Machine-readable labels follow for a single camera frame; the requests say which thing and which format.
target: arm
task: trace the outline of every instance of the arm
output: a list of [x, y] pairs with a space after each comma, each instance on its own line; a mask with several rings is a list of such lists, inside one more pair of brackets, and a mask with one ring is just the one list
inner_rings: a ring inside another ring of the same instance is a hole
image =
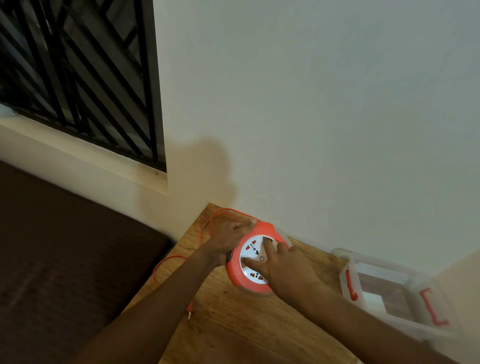
[[419, 341], [371, 316], [319, 280], [307, 258], [264, 239], [268, 259], [243, 263], [266, 277], [272, 290], [324, 329], [365, 364], [454, 364]]
[[221, 227], [155, 291], [95, 336], [72, 364], [157, 364], [194, 295], [254, 222]]

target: dark cushion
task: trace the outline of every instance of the dark cushion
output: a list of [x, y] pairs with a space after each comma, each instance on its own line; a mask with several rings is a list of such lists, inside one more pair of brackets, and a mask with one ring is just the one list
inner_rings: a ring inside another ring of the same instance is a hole
[[0, 362], [71, 359], [171, 246], [132, 218], [0, 162]]

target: transparent plastic container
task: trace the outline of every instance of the transparent plastic container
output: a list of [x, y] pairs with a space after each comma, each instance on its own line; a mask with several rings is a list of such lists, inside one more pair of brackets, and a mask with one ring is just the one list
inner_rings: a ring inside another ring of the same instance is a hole
[[453, 311], [431, 277], [344, 249], [332, 254], [348, 261], [340, 283], [356, 306], [418, 340], [457, 336]]

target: metal window grill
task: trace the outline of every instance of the metal window grill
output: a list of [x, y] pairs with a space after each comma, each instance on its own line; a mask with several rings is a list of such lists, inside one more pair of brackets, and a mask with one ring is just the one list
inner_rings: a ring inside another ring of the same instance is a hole
[[[114, 0], [0, 0], [0, 102], [166, 171], [157, 145], [163, 141], [161, 103], [159, 87], [153, 103], [143, 4], [123, 0], [117, 8], [126, 2], [134, 22], [122, 36], [109, 17]], [[101, 24], [102, 42], [92, 19], [81, 13], [85, 7]], [[155, 45], [149, 45], [152, 56]]]

